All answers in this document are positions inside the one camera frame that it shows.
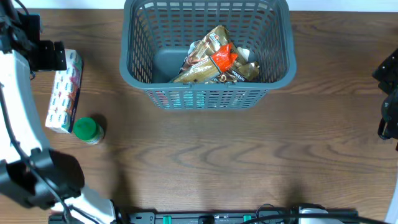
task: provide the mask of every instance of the wood grain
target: wood grain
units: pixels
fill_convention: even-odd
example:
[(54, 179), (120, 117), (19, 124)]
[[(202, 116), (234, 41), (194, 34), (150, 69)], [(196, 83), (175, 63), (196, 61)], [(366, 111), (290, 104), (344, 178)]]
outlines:
[[(386, 95), (371, 73), (398, 45), (398, 14), (292, 12), (298, 72), (289, 86), (250, 110), (165, 111), (119, 74), (123, 11), (36, 12), (44, 39), (85, 59), (77, 118), (106, 118), (97, 146), (46, 135), (104, 197), (158, 211), (311, 202), (384, 219), (398, 153), (396, 141), (376, 134)], [(43, 124), (52, 83), (52, 72), (32, 82)], [(0, 223), (45, 223), (47, 215), (0, 197)]]

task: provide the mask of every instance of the black cable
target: black cable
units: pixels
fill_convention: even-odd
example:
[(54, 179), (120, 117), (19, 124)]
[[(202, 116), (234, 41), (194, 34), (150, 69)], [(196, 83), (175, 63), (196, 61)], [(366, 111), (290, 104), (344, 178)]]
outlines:
[(251, 224), (256, 222), (263, 222), (267, 220), (278, 220), (278, 219), (288, 219), (288, 218), (330, 218), (351, 222), (367, 223), (367, 224), (387, 224), (382, 221), (373, 220), (370, 218), (356, 217), (352, 215), (340, 215), (340, 214), (324, 214), (324, 213), (313, 213), (313, 214), (280, 214), (280, 215), (268, 215), (261, 218), (253, 218), (241, 224)]
[(26, 15), (29, 16), (29, 12), (27, 11), (25, 5), (23, 5), (23, 3), (20, 0), (15, 0), (16, 3), (18, 3), (18, 5), (21, 6), (21, 8), (25, 11)]
[(30, 74), (32, 75), (32, 78), (30, 78), (30, 80), (32, 81), (33, 79), (36, 78), (36, 73), (33, 71), (30, 71)]
[(69, 223), (69, 221), (72, 218), (72, 215), (70, 214), (68, 206), (61, 199), (61, 197), (58, 195), (58, 193), (56, 193), (56, 191), (49, 185), (49, 183), (35, 170), (34, 164), (32, 164), (30, 162), (29, 158), (25, 155), (23, 150), (20, 148), (19, 143), (17, 142), (14, 133), (12, 132), (12, 128), (11, 128), (11, 124), (10, 124), (10, 120), (9, 120), (7, 108), (6, 108), (6, 101), (4, 99), (4, 94), (2, 92), (2, 88), (3, 88), (3, 85), (2, 85), (2, 83), (0, 83), (0, 105), (1, 105), (2, 115), (4, 117), (4, 123), (6, 125), (6, 129), (7, 129), (8, 135), (10, 137), (11, 143), (15, 147), (15, 150), (18, 152), (19, 156), (21, 157), (21, 160), (23, 161), (25, 166), (29, 169), (29, 171), (33, 174), (33, 176), (37, 180), (43, 182), (44, 185), (46, 186), (46, 188), (49, 190), (49, 192), (55, 197), (55, 199), (58, 202), (61, 203), (61, 205), (63, 207), (63, 215), (64, 215), (67, 223)]
[(271, 208), (275, 208), (275, 206), (273, 206), (273, 205), (271, 205), (271, 204), (269, 204), (269, 203), (265, 203), (265, 204), (263, 204), (263, 205), (261, 205), (257, 210), (256, 210), (256, 218), (259, 218), (259, 213), (260, 213), (260, 209), (262, 209), (263, 207), (265, 207), (265, 206), (270, 206)]

